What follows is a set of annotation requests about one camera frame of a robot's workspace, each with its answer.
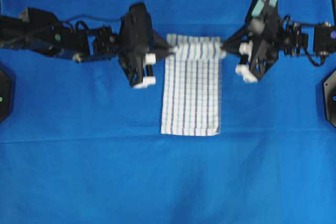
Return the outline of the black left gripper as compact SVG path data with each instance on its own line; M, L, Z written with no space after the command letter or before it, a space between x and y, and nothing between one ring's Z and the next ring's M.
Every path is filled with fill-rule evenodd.
M170 45L153 31L151 15L144 3L131 5L121 17L119 42L118 63L129 85L135 89L143 89L155 83L154 77L146 77L144 74L144 62L151 48L156 50L155 63L174 56L176 52L176 46Z

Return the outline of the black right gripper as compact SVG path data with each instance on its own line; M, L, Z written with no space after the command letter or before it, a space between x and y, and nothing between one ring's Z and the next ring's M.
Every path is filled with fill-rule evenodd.
M260 81L277 62L278 0L252 0L245 25L221 44L221 50L240 57L236 74L244 82Z

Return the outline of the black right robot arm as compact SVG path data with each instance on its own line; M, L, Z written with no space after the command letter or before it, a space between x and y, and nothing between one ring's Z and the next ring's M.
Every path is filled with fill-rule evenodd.
M244 24L221 43L221 50L238 56L236 73L255 83L278 61L280 52L306 56L315 67L322 66L335 52L335 27L281 17L278 0L252 0Z

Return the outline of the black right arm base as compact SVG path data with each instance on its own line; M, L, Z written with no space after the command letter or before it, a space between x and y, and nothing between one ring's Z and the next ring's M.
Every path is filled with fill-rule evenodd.
M323 97L326 119L335 127L335 70L323 81Z

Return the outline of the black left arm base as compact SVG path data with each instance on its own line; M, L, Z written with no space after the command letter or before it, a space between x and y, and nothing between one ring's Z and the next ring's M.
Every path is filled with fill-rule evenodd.
M15 73L1 62L1 123L3 123L13 112L15 88Z

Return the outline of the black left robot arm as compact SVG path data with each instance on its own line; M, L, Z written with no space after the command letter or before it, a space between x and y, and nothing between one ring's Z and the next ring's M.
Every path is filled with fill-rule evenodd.
M173 55L176 47L161 37L152 25L144 3L135 3L119 21L118 33L110 26L90 29L61 21L54 13L26 8L17 18L1 16L1 48L31 50L38 54L77 63L117 58L129 85L146 88L156 83L153 65Z

